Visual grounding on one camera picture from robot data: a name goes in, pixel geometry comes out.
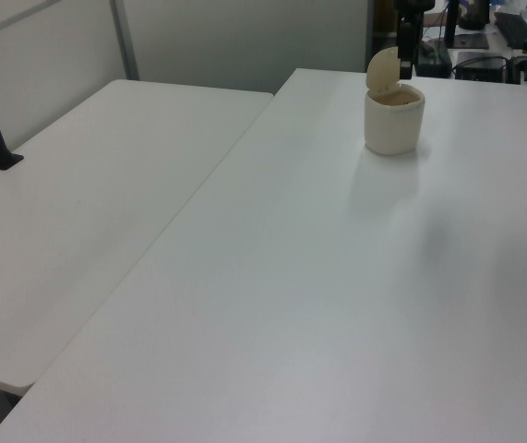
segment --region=black box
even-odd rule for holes
[[[472,51],[460,52],[458,53],[455,78],[457,80],[503,83],[504,68],[505,60],[501,54]]]

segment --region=keyboard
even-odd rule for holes
[[[513,49],[523,49],[523,41],[527,40],[527,23],[522,16],[496,12],[495,24]]]

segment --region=electronic device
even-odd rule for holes
[[[458,26],[463,30],[482,30],[489,13],[488,0],[473,0],[461,4]]]
[[[464,51],[458,53],[455,78],[503,83],[504,69],[505,60],[501,54]]]
[[[506,12],[496,12],[495,18],[495,24],[507,40],[508,46],[513,49],[523,49],[523,43],[527,40],[527,23],[523,17]]]
[[[422,42],[414,70],[419,77],[449,78],[451,59],[442,41]]]

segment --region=table top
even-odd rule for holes
[[[297,70],[0,442],[527,441],[527,90]]]
[[[521,2],[522,6],[527,5],[527,2]],[[440,0],[437,0],[436,7],[429,11],[429,13],[437,13],[443,10],[445,7],[445,2],[442,2]],[[501,6],[501,11],[506,11],[510,13],[517,13],[517,11],[508,10],[504,6]],[[451,49],[449,50],[449,56],[451,58],[452,64],[456,65],[458,61],[458,53],[462,51],[471,51],[471,52],[477,52],[477,53],[498,53],[503,55],[504,57],[511,58],[512,56],[521,56],[521,51],[513,51],[511,48],[507,46],[507,41],[499,31],[498,27],[495,26],[495,16],[494,16],[495,9],[492,7],[490,12],[490,18],[491,23],[487,24],[485,26],[484,32],[487,34],[486,38],[489,43],[489,49],[487,50],[479,50],[479,49]],[[460,27],[456,27],[456,34],[463,33],[463,32],[471,32],[461,29]]]
[[[23,394],[271,99],[118,80],[0,172],[0,389]]]

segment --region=stand base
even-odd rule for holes
[[[23,160],[23,156],[19,154],[11,154],[11,157],[8,159],[3,159],[2,162],[0,162],[0,171],[6,171],[7,169],[12,168],[17,163]]]
[[[446,46],[448,49],[488,49],[488,40],[485,34],[462,34],[455,35],[454,42]]]

